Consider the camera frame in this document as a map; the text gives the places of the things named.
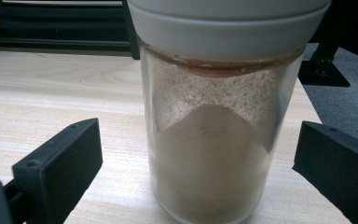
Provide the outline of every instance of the white lid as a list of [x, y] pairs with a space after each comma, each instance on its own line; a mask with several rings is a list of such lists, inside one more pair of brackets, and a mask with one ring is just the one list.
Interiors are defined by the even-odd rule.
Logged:
[[129, 0], [141, 39], [193, 59], [247, 61], [302, 48], [330, 0]]

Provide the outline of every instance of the gray lid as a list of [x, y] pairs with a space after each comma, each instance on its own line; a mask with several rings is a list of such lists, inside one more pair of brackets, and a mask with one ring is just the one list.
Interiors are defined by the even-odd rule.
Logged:
[[163, 51], [246, 61], [303, 47], [329, 0], [129, 0], [135, 30]]

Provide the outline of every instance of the glass jar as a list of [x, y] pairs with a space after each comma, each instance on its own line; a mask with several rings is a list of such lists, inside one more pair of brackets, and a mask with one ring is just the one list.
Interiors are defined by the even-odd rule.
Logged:
[[259, 202], [303, 49], [211, 62], [142, 44], [152, 189], [182, 223], [238, 223]]

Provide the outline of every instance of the light wood surface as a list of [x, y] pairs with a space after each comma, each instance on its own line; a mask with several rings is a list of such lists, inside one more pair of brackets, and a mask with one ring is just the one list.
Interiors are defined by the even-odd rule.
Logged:
[[[103, 167], [66, 223], [175, 223], [149, 186], [140, 62], [0, 52], [0, 180], [71, 123], [98, 118]], [[292, 170], [302, 120], [319, 121], [297, 82], [260, 204], [244, 223], [350, 223]]]

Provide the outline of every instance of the transparent jar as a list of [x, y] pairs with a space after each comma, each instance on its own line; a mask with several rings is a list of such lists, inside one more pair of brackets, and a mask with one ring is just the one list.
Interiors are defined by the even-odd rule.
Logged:
[[151, 185], [182, 223], [238, 223], [255, 209], [303, 49], [210, 62], [141, 48]]

